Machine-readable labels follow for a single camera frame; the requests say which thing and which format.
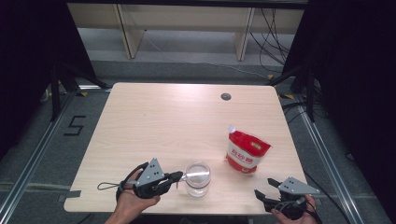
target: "floor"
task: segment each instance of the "floor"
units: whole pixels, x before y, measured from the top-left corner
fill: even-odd
[[[139,51],[132,60],[126,53],[117,30],[80,29],[85,47],[97,76],[106,83],[117,81],[161,81],[264,85],[268,76],[279,76],[282,64],[261,54],[253,37],[249,37],[242,62],[236,60],[233,34],[214,32],[146,31]],[[262,43],[263,36],[254,34]],[[279,42],[289,48],[293,35],[279,35]],[[278,49],[268,47],[281,62]],[[85,80],[81,85],[90,84]],[[282,105],[301,102],[304,95],[290,97],[292,78],[276,87]],[[50,101],[43,101],[18,145],[0,163],[0,199],[13,200],[1,223],[103,223],[109,214],[72,214],[63,210],[64,197],[73,182],[92,132],[100,117],[108,91],[86,90],[63,96],[67,108],[57,123],[50,122]],[[84,125],[77,137],[70,120],[75,116]],[[346,157],[347,148],[326,117],[318,98],[316,122],[309,122],[304,108],[285,109],[285,117],[296,145],[308,184],[324,188],[342,207],[343,213],[324,194],[318,195],[318,214],[324,223],[390,223],[380,203],[365,181],[359,167]],[[14,183],[22,183],[16,188]],[[14,193],[18,189],[23,193]],[[241,217],[188,217],[195,223],[237,223]],[[272,216],[249,217],[250,223],[274,223]],[[146,217],[148,223],[178,223],[181,217]]]

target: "clear glass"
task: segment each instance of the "clear glass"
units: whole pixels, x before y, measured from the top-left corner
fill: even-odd
[[[186,190],[193,197],[203,197],[209,190],[210,168],[203,161],[190,164],[186,170]]]

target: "glass cup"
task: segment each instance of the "glass cup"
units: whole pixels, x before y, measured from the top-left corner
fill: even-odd
[[[203,161],[197,161],[187,167],[186,190],[193,197],[203,197],[209,190],[210,168]]]

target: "hand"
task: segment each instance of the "hand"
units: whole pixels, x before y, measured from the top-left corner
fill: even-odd
[[[134,173],[130,180],[135,180],[140,172],[142,171]],[[126,189],[120,195],[116,209],[106,221],[106,224],[129,224],[146,208],[157,204],[160,199],[160,196],[154,196],[151,199],[141,199],[134,195],[132,189]]]
[[[315,212],[315,199],[310,196],[310,195],[305,195],[305,199],[308,202],[306,209],[311,212]],[[276,224],[316,224],[317,222],[315,219],[309,215],[308,213],[304,212],[303,216],[300,217],[299,219],[296,220],[291,220],[288,217],[285,217],[283,213],[276,211],[275,209],[271,210],[271,213],[277,217],[277,223]]]

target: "gray floor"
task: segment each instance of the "gray floor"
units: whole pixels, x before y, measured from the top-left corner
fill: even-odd
[[[267,83],[268,75],[278,76],[278,73],[268,72],[261,67],[260,49],[251,38],[245,60],[238,62],[234,54],[233,34],[229,33],[147,31],[133,60],[126,59],[118,31],[81,29],[80,33],[97,76],[107,84],[129,81],[264,85]],[[290,46],[292,38],[292,35],[279,36],[281,43],[286,47]],[[278,50],[271,51],[281,59]],[[281,64],[265,55],[262,55],[262,64],[271,70],[282,69]],[[78,82],[89,84],[85,80]],[[291,82],[292,79],[288,79],[277,85],[278,93],[290,93]],[[88,91],[85,97],[67,94],[62,96],[63,99],[71,97],[71,103],[64,111],[59,126],[8,223],[78,223],[88,215],[65,212],[63,201],[73,183],[108,95],[108,91]],[[282,105],[296,102],[293,99],[280,101]],[[343,177],[346,188],[352,194],[363,223],[390,223],[359,167],[354,161],[346,158],[347,149],[331,121],[326,118],[324,108],[317,104],[315,112],[315,124],[338,172]],[[50,125],[50,113],[50,101],[44,102],[26,127],[19,144],[1,161],[0,200],[8,196],[12,184],[18,181],[25,164],[35,152],[41,136]],[[290,122],[290,132],[302,166],[340,203],[339,195],[318,154],[318,148],[306,129],[304,116],[300,113],[299,108],[294,107],[285,117]],[[76,129],[68,127],[74,116],[85,116],[75,120],[76,124],[84,127],[80,135],[65,136],[65,133],[76,132]],[[307,181],[316,187],[309,178]],[[318,214],[324,223],[346,223],[342,214],[324,194],[317,196],[317,202]],[[83,223],[103,223],[109,215],[92,214]],[[161,219],[156,216],[145,217],[148,223],[178,223],[179,219],[180,217],[169,216]],[[235,218],[230,217],[189,219],[197,222],[235,223]],[[252,219],[254,223],[275,223],[272,216]]]

